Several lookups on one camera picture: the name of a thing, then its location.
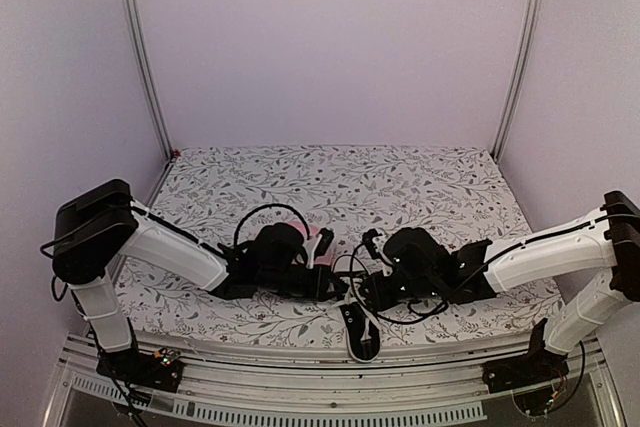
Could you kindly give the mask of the black white canvas sneaker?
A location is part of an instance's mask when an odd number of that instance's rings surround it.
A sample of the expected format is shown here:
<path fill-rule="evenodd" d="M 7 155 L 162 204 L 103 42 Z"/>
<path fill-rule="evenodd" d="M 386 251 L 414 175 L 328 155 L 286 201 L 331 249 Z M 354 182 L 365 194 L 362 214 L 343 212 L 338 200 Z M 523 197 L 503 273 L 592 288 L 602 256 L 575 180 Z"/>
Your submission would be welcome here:
<path fill-rule="evenodd" d="M 346 345 L 349 356 L 359 363 L 371 363 L 377 359 L 381 349 L 380 325 L 373 314 L 362 307 L 354 292 L 355 283 L 353 279 L 359 274 L 367 272 L 364 264 L 355 259 L 361 266 L 358 272 L 339 270 L 338 264 L 341 260 L 347 260 L 348 255 L 338 256 L 332 264 L 332 272 L 340 280 L 346 279 L 348 282 L 347 291 L 344 297 L 333 305 L 340 311 L 346 329 Z"/>

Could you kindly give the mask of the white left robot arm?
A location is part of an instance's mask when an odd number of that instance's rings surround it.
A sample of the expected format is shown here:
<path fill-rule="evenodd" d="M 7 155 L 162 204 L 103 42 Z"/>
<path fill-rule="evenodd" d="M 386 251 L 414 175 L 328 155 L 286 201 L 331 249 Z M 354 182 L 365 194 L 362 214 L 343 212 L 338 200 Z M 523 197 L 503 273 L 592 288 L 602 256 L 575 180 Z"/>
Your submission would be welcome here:
<path fill-rule="evenodd" d="M 293 221 L 274 222 L 241 239 L 245 224 L 270 208 L 292 214 Z M 313 229 L 294 207 L 274 203 L 245 214 L 230 243 L 214 245 L 153 213 L 134 198 L 127 182 L 113 179 L 64 203 L 55 215 L 53 238 L 39 252 L 50 261 L 54 279 L 71 291 L 111 366 L 126 380 L 138 381 L 149 362 L 135 348 L 112 263 L 148 265 L 222 300 L 250 298 L 262 290 L 324 302 L 346 290 L 324 260 L 333 240 L 332 230 Z"/>

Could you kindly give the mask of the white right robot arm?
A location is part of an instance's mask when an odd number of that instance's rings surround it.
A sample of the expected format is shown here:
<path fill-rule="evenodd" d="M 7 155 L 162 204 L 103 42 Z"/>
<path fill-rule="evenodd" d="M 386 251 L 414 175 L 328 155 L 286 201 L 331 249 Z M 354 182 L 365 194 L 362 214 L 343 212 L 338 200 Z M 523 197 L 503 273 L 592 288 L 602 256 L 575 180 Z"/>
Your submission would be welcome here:
<path fill-rule="evenodd" d="M 481 240 L 448 251 L 423 228 L 402 228 L 381 246 L 376 230 L 364 244 L 385 261 L 359 289 L 374 312 L 437 295 L 450 305 L 496 297 L 521 285 L 574 272 L 596 276 L 558 314 L 544 321 L 541 344 L 523 354 L 517 374 L 537 383 L 586 335 L 639 299 L 639 208 L 621 191 L 584 216 L 527 236 Z"/>

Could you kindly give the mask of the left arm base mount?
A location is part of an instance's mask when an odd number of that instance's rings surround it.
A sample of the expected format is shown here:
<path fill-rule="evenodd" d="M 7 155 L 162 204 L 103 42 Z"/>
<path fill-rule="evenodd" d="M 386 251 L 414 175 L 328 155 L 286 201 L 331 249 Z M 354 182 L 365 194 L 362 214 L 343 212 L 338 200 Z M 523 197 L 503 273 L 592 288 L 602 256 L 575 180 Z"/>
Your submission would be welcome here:
<path fill-rule="evenodd" d="M 166 356 L 142 353 L 135 348 L 101 353 L 96 371 L 99 375 L 134 386 L 176 393 L 182 380 L 184 364 Z"/>

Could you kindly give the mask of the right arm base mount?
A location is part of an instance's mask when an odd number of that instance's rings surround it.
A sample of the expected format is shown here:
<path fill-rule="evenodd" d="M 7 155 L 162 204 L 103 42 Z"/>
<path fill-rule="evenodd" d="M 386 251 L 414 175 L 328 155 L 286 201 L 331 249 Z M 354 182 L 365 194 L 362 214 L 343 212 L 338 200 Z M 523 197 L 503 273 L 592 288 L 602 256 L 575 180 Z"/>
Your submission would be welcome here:
<path fill-rule="evenodd" d="M 482 381 L 490 393 L 551 381 L 568 373 L 567 356 L 546 350 L 488 361 L 482 365 Z"/>

